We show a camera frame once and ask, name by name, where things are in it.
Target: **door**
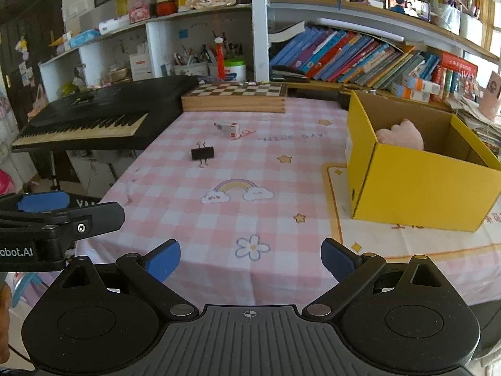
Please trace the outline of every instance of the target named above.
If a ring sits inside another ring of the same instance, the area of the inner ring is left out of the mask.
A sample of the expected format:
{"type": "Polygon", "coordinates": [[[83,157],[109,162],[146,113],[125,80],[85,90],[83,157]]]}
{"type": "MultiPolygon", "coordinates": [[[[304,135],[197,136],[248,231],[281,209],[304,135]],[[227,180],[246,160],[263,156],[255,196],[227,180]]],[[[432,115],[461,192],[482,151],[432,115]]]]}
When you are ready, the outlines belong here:
{"type": "MultiPolygon", "coordinates": [[[[64,33],[61,9],[62,0],[0,0],[0,66],[20,130],[28,122],[27,114],[36,99],[37,86],[42,83],[38,63],[50,59],[55,52],[49,44],[64,33]],[[23,36],[29,52],[26,67],[33,68],[34,86],[23,86],[19,70],[23,58],[16,51],[16,44],[23,36]]],[[[78,181],[66,152],[55,153],[54,158],[59,179],[78,181]]],[[[32,154],[32,159],[39,175],[47,178],[48,153],[32,154]]]]}

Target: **cloud print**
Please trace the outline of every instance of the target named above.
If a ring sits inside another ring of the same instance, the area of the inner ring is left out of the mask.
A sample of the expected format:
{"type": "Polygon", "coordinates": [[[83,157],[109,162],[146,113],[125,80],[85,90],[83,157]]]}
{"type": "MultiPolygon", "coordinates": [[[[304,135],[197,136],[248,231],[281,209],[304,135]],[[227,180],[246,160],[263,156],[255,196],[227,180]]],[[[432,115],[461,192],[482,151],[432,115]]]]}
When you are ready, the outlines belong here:
{"type": "Polygon", "coordinates": [[[273,192],[268,191],[266,188],[250,188],[244,193],[246,201],[260,201],[261,199],[272,199],[275,196],[273,192]]]}
{"type": "Polygon", "coordinates": [[[220,203],[228,202],[229,200],[230,197],[228,195],[226,195],[224,192],[218,191],[209,191],[201,199],[202,203],[220,203]]]}

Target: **yellow cardboard box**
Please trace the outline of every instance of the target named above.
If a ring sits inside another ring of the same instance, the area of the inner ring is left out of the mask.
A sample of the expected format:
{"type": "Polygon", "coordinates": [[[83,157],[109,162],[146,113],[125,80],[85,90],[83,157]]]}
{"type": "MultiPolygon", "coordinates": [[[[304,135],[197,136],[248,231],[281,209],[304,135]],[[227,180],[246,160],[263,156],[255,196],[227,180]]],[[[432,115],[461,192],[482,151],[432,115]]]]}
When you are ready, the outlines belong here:
{"type": "Polygon", "coordinates": [[[346,155],[352,217],[476,231],[501,192],[501,162],[457,118],[353,91],[346,155]],[[381,144],[375,132],[409,119],[424,151],[381,144]]]}

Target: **paper stack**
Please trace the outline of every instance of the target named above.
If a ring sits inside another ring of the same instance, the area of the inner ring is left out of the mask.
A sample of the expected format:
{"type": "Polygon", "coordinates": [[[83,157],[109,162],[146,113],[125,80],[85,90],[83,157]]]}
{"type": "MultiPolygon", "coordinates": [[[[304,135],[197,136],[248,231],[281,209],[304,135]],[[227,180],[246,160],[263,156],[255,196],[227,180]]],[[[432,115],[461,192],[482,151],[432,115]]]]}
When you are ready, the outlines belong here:
{"type": "Polygon", "coordinates": [[[447,103],[456,115],[501,160],[501,116],[496,116],[493,121],[490,121],[478,110],[478,103],[465,97],[448,99],[447,103]]]}

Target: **crosshair marking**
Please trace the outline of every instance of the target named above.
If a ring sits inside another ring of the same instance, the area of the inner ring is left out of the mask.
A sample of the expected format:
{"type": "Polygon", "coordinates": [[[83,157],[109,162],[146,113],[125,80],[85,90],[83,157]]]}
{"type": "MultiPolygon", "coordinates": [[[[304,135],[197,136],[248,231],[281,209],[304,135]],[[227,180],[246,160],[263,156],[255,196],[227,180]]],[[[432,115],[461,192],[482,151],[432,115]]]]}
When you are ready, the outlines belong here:
{"type": "Polygon", "coordinates": [[[251,309],[248,310],[248,311],[245,311],[244,312],[244,315],[247,317],[247,318],[254,318],[256,315],[257,315],[257,312],[256,311],[252,311],[251,309]]]}

